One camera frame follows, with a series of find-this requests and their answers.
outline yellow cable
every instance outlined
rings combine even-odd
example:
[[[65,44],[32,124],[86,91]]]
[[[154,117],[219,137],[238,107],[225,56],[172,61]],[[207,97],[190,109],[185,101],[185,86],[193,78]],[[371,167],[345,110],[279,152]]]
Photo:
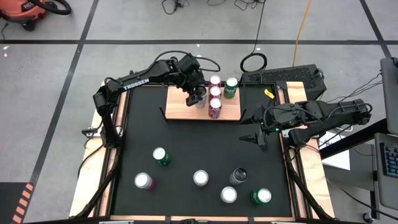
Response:
[[[312,0],[310,0],[308,2],[307,9],[305,10],[305,13],[304,13],[303,21],[301,22],[300,29],[298,30],[298,34],[297,34],[297,38],[296,38],[296,46],[294,47],[293,66],[294,66],[294,63],[296,62],[297,46],[299,44],[299,38],[300,38],[301,30],[303,29],[303,26],[304,26],[304,23],[305,23],[305,19],[307,18],[308,11],[310,10],[311,2],[312,2]]]

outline orange vacuum cleaner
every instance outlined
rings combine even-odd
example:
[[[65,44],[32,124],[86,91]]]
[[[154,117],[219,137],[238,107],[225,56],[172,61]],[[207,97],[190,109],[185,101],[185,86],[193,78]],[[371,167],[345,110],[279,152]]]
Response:
[[[65,0],[56,0],[65,9],[58,9],[52,1],[45,0],[0,0],[0,17],[9,21],[22,24],[23,28],[32,31],[35,21],[42,18],[46,11],[58,15],[69,15],[71,9]]]

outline red soda can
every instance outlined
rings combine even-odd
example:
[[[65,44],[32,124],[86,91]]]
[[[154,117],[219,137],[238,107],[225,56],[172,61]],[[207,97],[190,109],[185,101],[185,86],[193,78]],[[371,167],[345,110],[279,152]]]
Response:
[[[213,98],[219,98],[221,99],[221,88],[218,86],[213,86],[210,88],[209,91],[209,102],[213,99]]]
[[[154,180],[150,177],[150,175],[141,172],[136,175],[136,178],[134,179],[134,182],[136,186],[139,189],[144,189],[144,190],[150,190],[154,187]]]
[[[213,119],[217,119],[221,114],[221,107],[223,104],[219,98],[213,98],[209,103],[209,116]]]
[[[212,75],[210,77],[209,89],[211,89],[213,86],[218,86],[221,88],[221,78],[218,75]]]

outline green soda can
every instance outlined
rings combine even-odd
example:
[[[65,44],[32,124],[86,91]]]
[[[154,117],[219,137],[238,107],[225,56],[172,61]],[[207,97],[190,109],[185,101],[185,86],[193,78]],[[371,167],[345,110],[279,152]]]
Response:
[[[225,82],[224,97],[231,99],[235,96],[236,89],[238,88],[238,81],[236,78],[228,78]]]
[[[256,204],[265,204],[271,200],[271,192],[268,189],[257,189],[250,193],[250,200]]]
[[[170,162],[169,154],[162,147],[158,147],[154,150],[153,156],[160,165],[167,166]]]

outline white paper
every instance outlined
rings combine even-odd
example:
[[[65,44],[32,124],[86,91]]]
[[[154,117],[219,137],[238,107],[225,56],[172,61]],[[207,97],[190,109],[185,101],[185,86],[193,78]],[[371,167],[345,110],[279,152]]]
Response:
[[[322,136],[322,138],[319,139],[319,145],[321,145],[323,142],[327,141],[334,135],[335,135],[335,133],[331,133],[331,132],[327,131],[326,134],[324,136]],[[337,135],[336,137],[334,137],[333,139],[328,141],[326,144],[324,144],[322,147],[320,147],[320,150],[322,150],[324,147],[326,147],[330,144],[333,144],[334,142],[339,141],[341,139],[340,137],[345,138],[345,136]],[[341,153],[331,156],[327,159],[324,159],[324,160],[322,160],[322,163],[325,165],[337,167],[340,169],[350,170],[349,150],[345,150],[344,152],[341,152]]]

